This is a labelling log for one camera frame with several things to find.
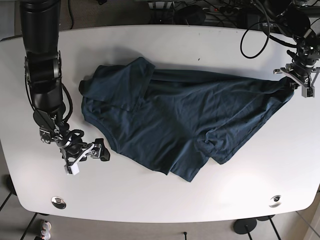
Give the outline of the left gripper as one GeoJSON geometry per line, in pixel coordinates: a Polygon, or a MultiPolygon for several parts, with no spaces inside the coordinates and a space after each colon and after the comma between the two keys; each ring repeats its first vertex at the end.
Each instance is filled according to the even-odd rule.
{"type": "Polygon", "coordinates": [[[315,63],[303,65],[299,61],[293,61],[292,63],[287,63],[285,67],[274,69],[273,73],[285,75],[286,77],[283,77],[281,81],[284,82],[286,88],[294,91],[298,87],[314,87],[316,79],[320,74],[320,68],[315,67],[315,63]]]}

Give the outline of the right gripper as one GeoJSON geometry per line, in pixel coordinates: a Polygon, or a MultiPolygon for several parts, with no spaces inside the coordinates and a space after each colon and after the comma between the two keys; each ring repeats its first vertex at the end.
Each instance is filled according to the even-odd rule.
{"type": "Polygon", "coordinates": [[[65,165],[78,165],[79,162],[86,161],[88,157],[100,159],[102,162],[110,160],[111,155],[105,147],[103,138],[96,138],[91,143],[83,142],[82,139],[74,142],[71,140],[72,138],[70,137],[65,145],[59,147],[65,165]]]}

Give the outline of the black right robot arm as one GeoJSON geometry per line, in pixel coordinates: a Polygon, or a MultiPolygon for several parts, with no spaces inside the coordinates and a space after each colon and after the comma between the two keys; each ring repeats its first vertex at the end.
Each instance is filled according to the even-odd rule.
{"type": "Polygon", "coordinates": [[[103,139],[86,143],[82,140],[84,132],[70,130],[68,124],[73,102],[62,82],[62,58],[58,50],[61,1],[22,0],[19,8],[26,52],[24,82],[40,139],[46,144],[56,143],[69,175],[78,174],[78,163],[88,157],[109,161],[110,152],[103,139]]]}

